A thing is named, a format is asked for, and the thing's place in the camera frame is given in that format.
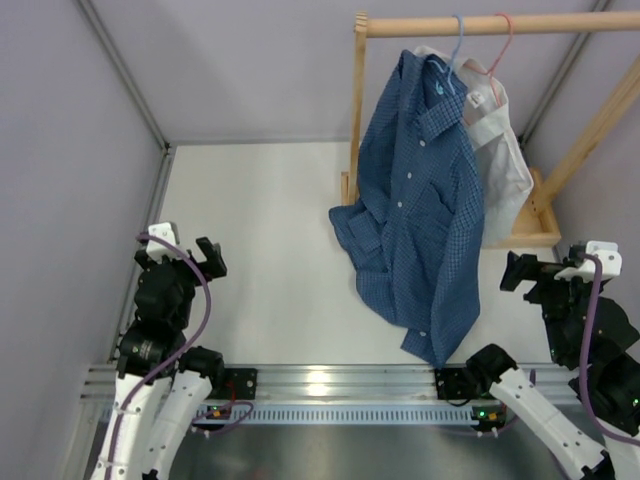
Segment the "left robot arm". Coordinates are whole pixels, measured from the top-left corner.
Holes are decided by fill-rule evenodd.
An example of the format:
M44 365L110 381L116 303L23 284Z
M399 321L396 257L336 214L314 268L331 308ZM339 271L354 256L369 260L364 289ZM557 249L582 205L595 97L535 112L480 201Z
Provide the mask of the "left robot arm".
M209 282L226 276L221 248L197 239L198 262L174 240L147 233L135 260L142 272L134 321L122 337L111 416L94 479L165 479L197 407L226 386L220 353L186 337L197 291L212 308Z

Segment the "blue checkered shirt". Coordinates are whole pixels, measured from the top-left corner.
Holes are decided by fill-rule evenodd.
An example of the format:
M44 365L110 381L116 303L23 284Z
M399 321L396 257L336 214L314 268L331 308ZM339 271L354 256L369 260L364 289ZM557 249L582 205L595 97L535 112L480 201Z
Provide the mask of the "blue checkered shirt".
M328 213L361 300L434 367L480 313L484 195L466 94L439 56L403 51L360 145L358 199Z

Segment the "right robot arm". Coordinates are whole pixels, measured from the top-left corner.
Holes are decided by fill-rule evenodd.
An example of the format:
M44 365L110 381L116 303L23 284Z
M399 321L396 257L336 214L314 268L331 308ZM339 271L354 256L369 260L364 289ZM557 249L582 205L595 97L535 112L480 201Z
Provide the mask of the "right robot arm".
M465 365L465 384L504 405L544 444L569 479L639 476L639 340L624 309L602 295L618 277L622 256L612 242L574 245L559 263L509 252L500 288L532 283L524 300L541 308L552 361L575 373L569 382L597 442L572 423L501 347L489 344Z

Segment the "blue wire hanger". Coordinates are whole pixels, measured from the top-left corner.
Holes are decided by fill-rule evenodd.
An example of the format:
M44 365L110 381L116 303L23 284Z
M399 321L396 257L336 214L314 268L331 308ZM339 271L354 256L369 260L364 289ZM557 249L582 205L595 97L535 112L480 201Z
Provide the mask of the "blue wire hanger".
M440 74L446 78L446 82L449 87L449 90L451 91L452 94L455 94L456 89L452 82L452 76L454 73L454 63L455 63L455 60L457 59L458 53L463 43L465 27L464 27L464 20L461 15L454 14L453 17L457 20L457 23L458 23L458 41L451 53L448 63L446 65L441 64L439 61L435 60L434 58L429 58L427 60L427 63L434 66L440 72Z

